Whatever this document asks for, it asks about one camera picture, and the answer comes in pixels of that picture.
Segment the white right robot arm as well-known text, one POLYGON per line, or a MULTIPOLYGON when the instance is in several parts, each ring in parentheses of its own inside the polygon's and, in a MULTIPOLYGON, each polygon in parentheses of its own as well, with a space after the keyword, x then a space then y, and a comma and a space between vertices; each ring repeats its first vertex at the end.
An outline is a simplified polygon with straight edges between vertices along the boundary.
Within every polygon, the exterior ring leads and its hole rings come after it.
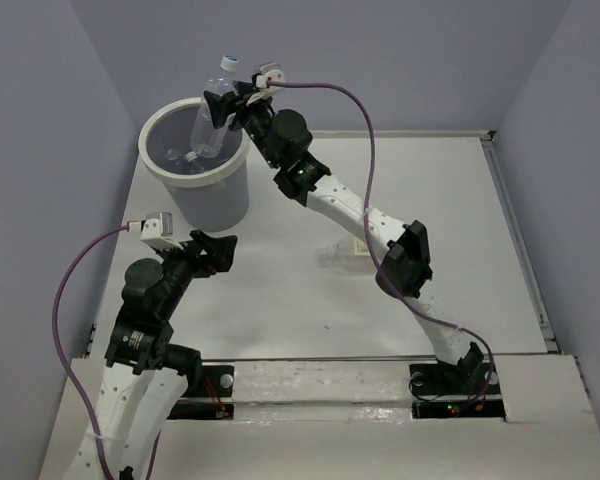
POLYGON ((274 110, 272 94, 283 83, 265 79, 245 82, 224 94, 204 93, 215 128, 242 130, 274 169, 278 189, 332 220, 362 240, 376 268, 376 283, 401 301, 415 316, 441 366, 440 379, 450 391, 462 392, 479 379, 484 364, 492 364, 490 347, 476 333, 433 317, 418 304, 422 287, 431 280, 428 232, 419 221, 404 223, 359 197, 317 160, 309 146, 313 136, 304 117, 291 109, 274 110))

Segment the clear crushed bottle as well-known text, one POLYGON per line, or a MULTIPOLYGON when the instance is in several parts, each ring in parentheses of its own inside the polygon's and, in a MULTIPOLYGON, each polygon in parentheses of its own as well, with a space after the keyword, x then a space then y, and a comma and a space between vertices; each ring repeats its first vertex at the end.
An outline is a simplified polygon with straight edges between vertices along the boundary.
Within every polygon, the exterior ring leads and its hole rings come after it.
MULTIPOLYGON (((239 60, 236 56, 224 55, 219 70, 206 82, 203 94, 210 92, 222 96, 231 91, 238 67, 239 60)), ((226 134, 225 127, 214 126, 209 104, 203 94, 190 137, 191 152, 195 159, 216 157, 226 134)))

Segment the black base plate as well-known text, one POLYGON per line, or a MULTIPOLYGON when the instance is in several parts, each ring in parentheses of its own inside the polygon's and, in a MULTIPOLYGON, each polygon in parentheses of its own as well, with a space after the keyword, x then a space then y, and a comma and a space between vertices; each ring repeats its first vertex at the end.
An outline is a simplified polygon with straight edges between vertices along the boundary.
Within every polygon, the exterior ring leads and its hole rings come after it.
POLYGON ((488 362, 471 379, 439 363, 412 364, 408 390, 418 420, 506 418, 497 370, 488 362))
POLYGON ((229 421, 234 418, 235 368, 204 363, 199 382, 188 387, 173 406, 169 420, 229 421))

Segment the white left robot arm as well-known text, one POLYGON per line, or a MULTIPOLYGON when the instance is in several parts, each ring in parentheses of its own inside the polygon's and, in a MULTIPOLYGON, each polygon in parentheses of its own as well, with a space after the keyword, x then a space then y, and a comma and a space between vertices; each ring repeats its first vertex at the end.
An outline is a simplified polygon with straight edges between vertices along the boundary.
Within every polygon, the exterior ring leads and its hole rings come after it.
POLYGON ((193 230, 184 242, 142 241, 156 255, 125 271, 97 402, 67 479, 138 478, 173 407, 203 378, 200 352, 172 343, 170 320, 193 280, 231 269, 238 239, 193 230))

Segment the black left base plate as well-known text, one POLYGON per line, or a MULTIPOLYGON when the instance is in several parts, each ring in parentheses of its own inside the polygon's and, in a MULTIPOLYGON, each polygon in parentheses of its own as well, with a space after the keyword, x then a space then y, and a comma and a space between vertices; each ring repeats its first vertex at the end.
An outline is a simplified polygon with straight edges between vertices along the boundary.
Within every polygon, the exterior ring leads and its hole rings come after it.
POLYGON ((169 420, 229 421, 234 418, 235 368, 204 363, 199 382, 188 387, 173 406, 169 420))

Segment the clear unlabelled bottle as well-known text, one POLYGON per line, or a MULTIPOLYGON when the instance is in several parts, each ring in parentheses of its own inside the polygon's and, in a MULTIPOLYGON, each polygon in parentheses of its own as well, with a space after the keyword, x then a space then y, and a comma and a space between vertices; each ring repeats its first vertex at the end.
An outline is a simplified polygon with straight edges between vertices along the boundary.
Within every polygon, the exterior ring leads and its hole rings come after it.
POLYGON ((185 157, 185 169, 186 175, 200 175, 205 172, 204 165, 200 163, 199 157, 194 151, 189 151, 185 157))

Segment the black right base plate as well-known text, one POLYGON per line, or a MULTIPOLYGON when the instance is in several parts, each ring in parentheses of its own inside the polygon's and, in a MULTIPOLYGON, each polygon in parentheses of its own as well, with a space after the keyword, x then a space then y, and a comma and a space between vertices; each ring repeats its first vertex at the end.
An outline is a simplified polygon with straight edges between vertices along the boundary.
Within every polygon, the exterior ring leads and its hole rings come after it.
POLYGON ((408 390, 418 420, 506 418, 497 370, 488 362, 471 379, 439 363, 412 364, 408 390))

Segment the clear bottle cream label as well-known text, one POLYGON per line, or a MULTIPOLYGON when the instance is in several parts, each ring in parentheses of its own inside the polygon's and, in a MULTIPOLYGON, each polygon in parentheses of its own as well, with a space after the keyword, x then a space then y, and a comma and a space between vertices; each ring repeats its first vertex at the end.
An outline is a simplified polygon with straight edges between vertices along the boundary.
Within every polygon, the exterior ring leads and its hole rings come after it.
POLYGON ((368 275, 376 271, 366 244, 352 235, 324 247, 316 255, 316 262, 341 275, 368 275))

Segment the white round plastic bin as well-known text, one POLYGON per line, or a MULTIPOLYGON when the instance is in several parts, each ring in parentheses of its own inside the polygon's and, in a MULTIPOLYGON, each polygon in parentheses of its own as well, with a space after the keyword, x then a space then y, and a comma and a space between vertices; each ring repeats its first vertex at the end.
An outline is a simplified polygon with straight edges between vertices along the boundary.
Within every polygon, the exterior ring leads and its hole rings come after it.
POLYGON ((190 137, 200 105, 198 97, 172 102, 157 110, 143 125, 138 139, 139 160, 169 193, 192 227, 220 232, 236 226, 249 208, 246 158, 250 141, 242 132, 228 132, 219 154, 199 158, 205 172, 186 175, 163 168, 163 155, 177 148, 191 151, 190 137))

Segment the blue label bottle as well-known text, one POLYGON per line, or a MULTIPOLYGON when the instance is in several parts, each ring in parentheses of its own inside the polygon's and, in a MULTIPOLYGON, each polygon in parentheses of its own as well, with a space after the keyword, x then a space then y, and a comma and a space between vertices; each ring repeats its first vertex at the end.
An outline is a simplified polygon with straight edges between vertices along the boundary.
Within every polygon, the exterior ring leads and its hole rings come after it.
POLYGON ((185 155, 177 148, 169 148, 163 155, 163 168, 175 172, 186 164, 185 155))

